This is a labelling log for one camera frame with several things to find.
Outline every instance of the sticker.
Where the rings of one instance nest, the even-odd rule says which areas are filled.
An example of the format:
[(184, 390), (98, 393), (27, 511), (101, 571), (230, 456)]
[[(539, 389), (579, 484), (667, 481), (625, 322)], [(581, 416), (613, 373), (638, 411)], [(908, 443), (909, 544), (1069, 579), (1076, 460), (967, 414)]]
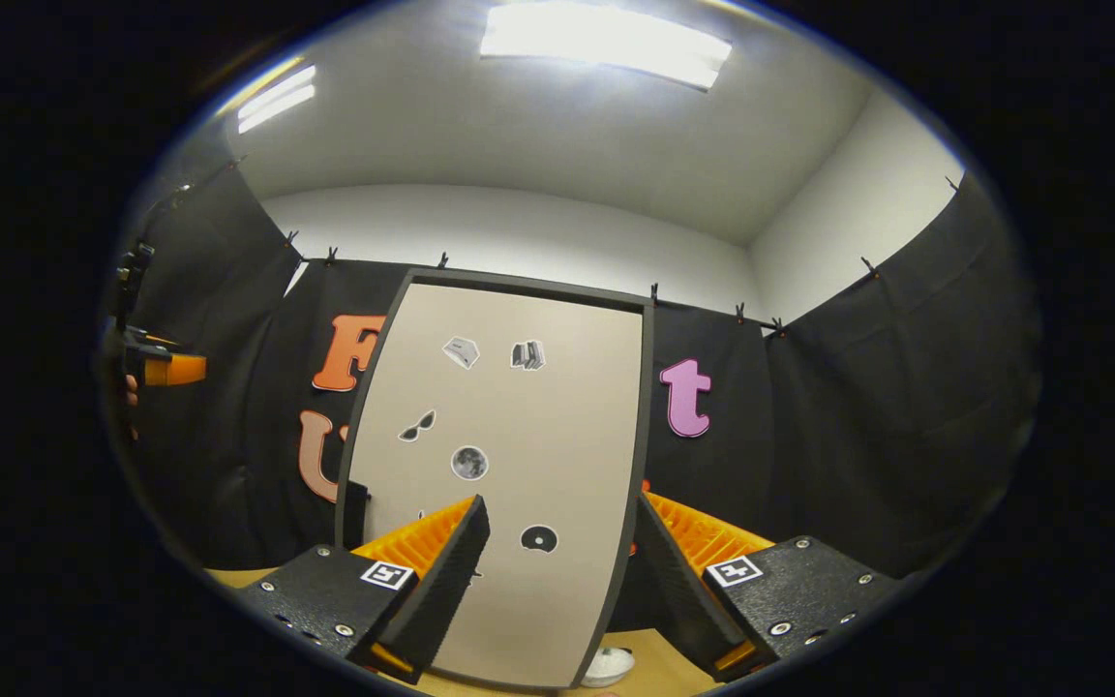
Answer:
[(521, 341), (510, 352), (510, 368), (540, 370), (545, 365), (545, 346), (540, 341)]
[(558, 533), (552, 526), (535, 524), (523, 531), (518, 544), (523, 544), (524, 550), (540, 550), (547, 554), (558, 548)]
[(429, 413), (420, 416), (420, 420), (417, 420), (411, 428), (399, 433), (399, 441), (404, 443), (414, 443), (415, 439), (420, 436), (421, 430), (429, 430), (429, 428), (433, 428), (433, 422), (436, 419), (437, 410), (429, 409)]
[(476, 361), (479, 360), (479, 349), (476, 348), (476, 342), (471, 339), (462, 339), (459, 336), (447, 341), (442, 350), (450, 357), (452, 361), (466, 370), (472, 370)]
[(464, 445), (450, 455), (450, 468), (459, 480), (477, 481), (488, 471), (488, 458), (474, 445)]
[(712, 574), (721, 588), (729, 588), (744, 581), (752, 581), (753, 578), (760, 578), (765, 574), (752, 564), (747, 556), (738, 556), (737, 560), (721, 561), (720, 564), (708, 567), (708, 573)]
[(704, 436), (708, 416), (698, 414), (695, 405), (699, 393), (712, 389), (712, 378), (700, 375), (699, 362), (687, 358), (660, 370), (660, 383), (669, 386), (669, 428), (682, 437)]
[(403, 583), (407, 581), (408, 575), (411, 575), (411, 569), (407, 567), (391, 564), (389, 561), (377, 561), (376, 564), (368, 567), (367, 572), (363, 572), (359, 578), (368, 583), (375, 583), (381, 588), (389, 588), (390, 591), (397, 591), (399, 588), (403, 588)]

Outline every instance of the ceiling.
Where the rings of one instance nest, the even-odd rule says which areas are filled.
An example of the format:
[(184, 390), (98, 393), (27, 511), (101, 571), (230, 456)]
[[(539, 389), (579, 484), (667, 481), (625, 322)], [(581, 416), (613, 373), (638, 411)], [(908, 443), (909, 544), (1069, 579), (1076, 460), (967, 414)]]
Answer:
[(481, 59), (493, 1), (407, 1), (304, 50), (316, 97), (231, 148), (261, 200), (377, 184), (607, 204), (746, 245), (850, 130), (871, 83), (795, 35), (694, 1), (619, 1), (731, 45), (698, 91), (612, 67)]

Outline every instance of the white wall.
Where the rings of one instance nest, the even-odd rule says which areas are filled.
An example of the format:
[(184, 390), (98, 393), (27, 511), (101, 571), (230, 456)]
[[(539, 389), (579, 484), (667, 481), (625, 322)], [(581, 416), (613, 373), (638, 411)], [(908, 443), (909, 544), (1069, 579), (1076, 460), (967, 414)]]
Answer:
[(298, 230), (304, 256), (401, 261), (521, 275), (752, 314), (759, 290), (746, 250), (676, 224), (553, 195), (473, 186), (307, 191), (261, 203)]
[(946, 207), (963, 165), (875, 91), (833, 154), (749, 245), (765, 318), (789, 322), (901, 250)]

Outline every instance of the beige board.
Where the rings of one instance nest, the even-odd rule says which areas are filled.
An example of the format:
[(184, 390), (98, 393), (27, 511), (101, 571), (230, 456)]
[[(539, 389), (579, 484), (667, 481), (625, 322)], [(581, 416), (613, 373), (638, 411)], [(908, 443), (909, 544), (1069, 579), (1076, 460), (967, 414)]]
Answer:
[[(465, 369), (444, 351), (476, 342)], [(540, 341), (539, 370), (512, 369), (515, 343)], [(351, 481), (368, 487), (372, 540), (420, 511), (484, 497), (489, 540), (434, 669), (514, 686), (579, 679), (600, 639), (631, 494), (642, 317), (588, 304), (413, 283), (389, 326), (363, 401)], [(414, 442), (403, 433), (436, 412)], [(487, 471), (464, 481), (462, 446)], [(532, 525), (556, 533), (552, 552), (525, 550)]]

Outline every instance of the black circle sticker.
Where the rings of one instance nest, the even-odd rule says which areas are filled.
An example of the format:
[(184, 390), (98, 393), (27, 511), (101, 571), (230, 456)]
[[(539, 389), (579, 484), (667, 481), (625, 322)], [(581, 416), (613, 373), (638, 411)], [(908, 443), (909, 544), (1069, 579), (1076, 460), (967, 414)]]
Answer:
[(464, 481), (477, 481), (488, 472), (488, 458), (474, 445), (464, 445), (450, 455), (450, 469)]
[(518, 544), (523, 544), (524, 550), (540, 550), (547, 554), (558, 548), (558, 533), (552, 526), (535, 524), (523, 531)]

